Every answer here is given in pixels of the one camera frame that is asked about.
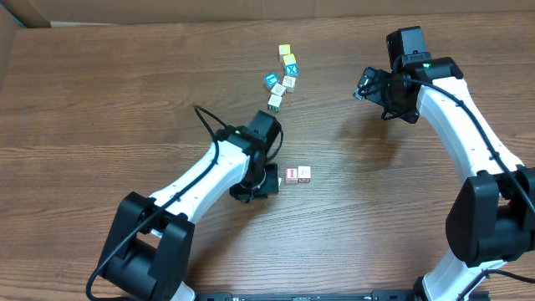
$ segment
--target stack of blocks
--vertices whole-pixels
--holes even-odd
[[[267,109],[275,112],[280,111],[281,105],[283,104],[283,97],[286,93],[293,93],[295,90],[295,84],[299,74],[295,55],[292,54],[289,44],[278,45],[278,58],[284,62],[286,75],[283,78],[283,82],[279,82],[275,73],[269,74],[264,78],[264,84],[271,92]]]
[[[310,166],[289,167],[286,169],[286,184],[310,183],[311,179]]]

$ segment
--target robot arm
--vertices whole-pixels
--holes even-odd
[[[510,171],[515,171],[522,165],[520,159],[513,155],[492,131],[471,99],[464,79],[455,77],[435,79],[433,84],[462,99],[470,111],[477,117],[494,148],[500,153],[503,162]],[[479,171],[487,171],[491,175],[502,174],[500,166],[492,159],[487,146],[477,132],[472,121],[463,109],[442,93],[422,86],[418,94],[416,108],[420,115],[426,118],[441,138],[450,158],[453,160],[461,184]],[[466,263],[458,259],[450,248],[438,265],[422,279],[422,288],[428,300],[454,301],[471,285],[478,284],[484,278],[477,280],[483,270],[497,269],[507,262],[503,259],[484,262],[475,267],[467,267]]]
[[[248,127],[227,126],[219,130],[209,151],[168,187],[150,197],[131,192],[115,214],[99,265],[111,259],[99,275],[143,301],[193,301],[195,293],[183,279],[195,225],[226,190],[246,202],[253,196],[278,193],[277,165],[268,164],[266,154],[280,131],[281,125],[274,117],[259,111]],[[213,160],[217,163],[208,170]],[[196,184],[172,202],[194,180]],[[168,202],[172,203],[163,211],[161,208]],[[159,237],[157,248],[133,236],[115,252],[125,237],[136,232],[141,221],[157,211],[164,214],[139,230]]]
[[[462,189],[446,219],[450,247],[439,264],[414,287],[415,300],[462,301],[497,269],[532,251],[535,218],[513,187],[509,175],[492,158],[474,122],[457,103],[432,84],[453,94],[473,113],[504,165],[535,196],[535,169],[526,169],[496,137],[477,109],[451,58],[432,59],[421,28],[403,28],[387,37],[392,73],[368,67],[354,92],[385,108],[383,120],[411,124],[428,119],[453,160]],[[498,206],[502,195],[510,200]]]
[[[505,147],[485,121],[471,99],[464,79],[456,79],[455,77],[435,79],[433,84],[464,101],[468,109],[476,116],[510,171],[515,171],[517,166],[522,165],[520,159]],[[493,160],[476,127],[461,107],[456,106],[442,93],[430,87],[422,86],[418,93],[416,108],[420,115],[431,123],[441,138],[455,164],[461,184],[467,177],[476,176],[478,171],[487,171],[492,175],[503,173],[500,166]]]

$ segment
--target black cable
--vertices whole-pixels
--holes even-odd
[[[215,121],[219,122],[221,125],[223,125],[223,127],[227,127],[227,125],[222,121],[220,120],[217,116],[215,116],[214,114],[210,113],[210,111],[202,108],[201,106],[199,105],[194,105],[193,108],[196,110],[196,113],[197,113],[197,116],[199,116],[199,118],[201,118],[201,116],[199,115],[198,113],[198,110],[205,113],[206,115],[212,117]]]
[[[411,112],[411,110],[408,110],[406,112],[403,112],[403,113],[398,113],[398,114],[394,114],[394,115],[391,115],[391,116],[388,116],[386,117],[386,114],[388,114],[388,110],[384,110],[383,111],[383,114],[381,114],[381,119],[382,120],[393,120],[393,119],[396,119],[396,118],[400,118],[400,117],[403,117],[404,115],[407,115]]]
[[[89,277],[89,280],[85,286],[85,295],[87,298],[91,301],[120,301],[125,300],[125,297],[113,297],[113,298],[97,298],[91,293],[91,287],[93,286],[93,283],[97,276],[104,270],[106,265],[110,262],[110,260],[115,256],[115,254],[132,239],[137,232],[139,232],[144,227],[147,227],[152,221],[154,221],[157,217],[162,215],[166,208],[169,207],[171,204],[173,204],[176,200],[180,199],[180,197],[186,193],[188,190],[190,190],[196,183],[198,183],[204,176],[210,172],[210,170],[213,168],[215,164],[217,164],[217,158],[219,157],[219,144],[217,143],[216,136],[214,135],[213,130],[211,130],[211,127],[208,125],[206,120],[202,117],[201,113],[199,111],[202,111],[204,113],[207,113],[212,118],[217,120],[220,124],[226,126],[219,118],[217,118],[214,114],[208,112],[207,110],[203,109],[202,107],[198,105],[193,106],[195,113],[201,120],[202,124],[206,127],[208,132],[210,133],[211,139],[214,142],[215,148],[216,148],[216,154],[214,155],[214,159],[210,162],[210,165],[199,175],[197,176],[193,181],[191,181],[188,185],[186,185],[182,190],[178,191],[169,201],[167,201],[163,206],[159,207],[156,211],[154,211],[152,214],[150,214],[143,222],[141,222],[132,232],[125,237],[118,245],[115,247],[115,249],[108,255],[108,257],[93,271],[91,276]]]
[[[269,156],[267,159],[266,159],[266,164],[269,163],[269,161],[275,159],[275,157],[277,156],[278,154],[278,151],[280,151],[281,147],[283,146],[283,139],[284,139],[284,132],[283,132],[283,129],[281,129],[281,140],[280,142],[278,143],[278,148],[273,152],[273,154],[271,156]]]
[[[500,168],[502,168],[502,170],[506,174],[506,176],[509,177],[509,179],[511,180],[512,184],[515,186],[515,189],[520,194],[520,197],[522,198],[522,200],[524,201],[526,206],[535,215],[535,207],[533,206],[531,200],[529,199],[529,196],[527,195],[526,191],[522,188],[522,185],[520,185],[520,183],[517,181],[517,179],[512,174],[512,172],[509,171],[509,169],[507,168],[505,163],[503,163],[502,158],[500,158],[500,154],[496,150],[494,150],[494,146],[492,146],[492,143],[488,139],[487,134],[485,133],[482,125],[479,123],[479,121],[477,120],[476,116],[470,111],[470,109],[468,109],[468,107],[466,107],[464,101],[459,100],[455,95],[451,94],[450,92],[444,90],[443,88],[441,88],[439,86],[436,86],[436,85],[430,84],[430,83],[426,83],[425,81],[421,81],[421,80],[418,80],[418,79],[385,79],[385,80],[373,81],[371,83],[367,83],[366,85],[360,87],[359,88],[359,95],[365,97],[365,96],[368,96],[368,95],[375,94],[377,92],[380,92],[382,89],[385,89],[387,87],[387,84],[391,84],[391,83],[394,83],[394,82],[403,82],[403,83],[412,83],[412,84],[424,85],[424,86],[432,88],[432,89],[434,89],[434,90],[436,90],[438,92],[441,92],[443,95],[447,96],[453,102],[455,102],[456,105],[461,107],[465,111],[465,113],[468,115],[468,117],[470,117],[471,122],[476,127],[477,131],[479,132],[479,135],[483,139],[483,142],[485,142],[485,145],[487,146],[487,149],[491,152],[492,158],[496,161],[496,163],[500,166]],[[365,89],[368,89],[370,86],[373,86],[373,85],[382,85],[382,87],[379,87],[377,89],[374,89],[374,90],[371,90],[371,91],[368,91],[368,92],[364,93]]]
[[[505,277],[509,277],[509,278],[524,282],[524,283],[535,284],[534,278],[519,276],[519,275],[516,275],[515,273],[510,273],[510,272],[502,271],[499,269],[487,269],[487,270],[481,271],[481,273],[477,275],[477,277],[470,283],[470,285],[466,287],[465,289],[463,289],[463,291],[459,294],[457,301],[464,300],[466,295],[469,294],[474,288],[476,288],[476,286],[481,282],[483,278],[490,278],[491,274],[502,275]]]

